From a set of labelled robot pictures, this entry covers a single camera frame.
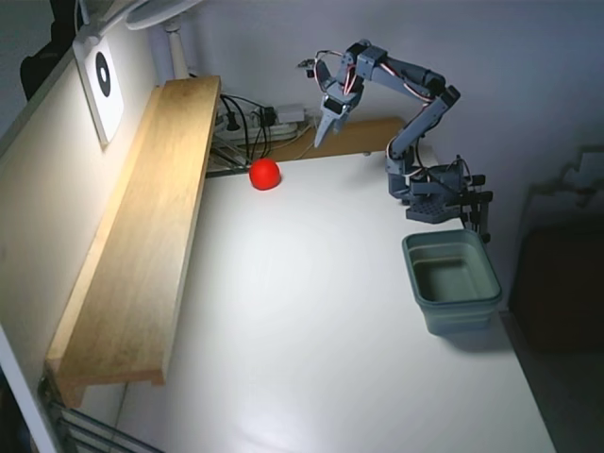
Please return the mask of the blue-grey gripper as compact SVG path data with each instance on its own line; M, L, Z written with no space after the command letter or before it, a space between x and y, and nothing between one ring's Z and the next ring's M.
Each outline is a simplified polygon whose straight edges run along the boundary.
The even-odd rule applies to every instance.
M321 120L316 127L314 146L320 147L331 131L339 134L350 112L359 104L363 93L363 80L355 81L349 93L344 92L344 85L336 78L330 78L325 84L321 105Z

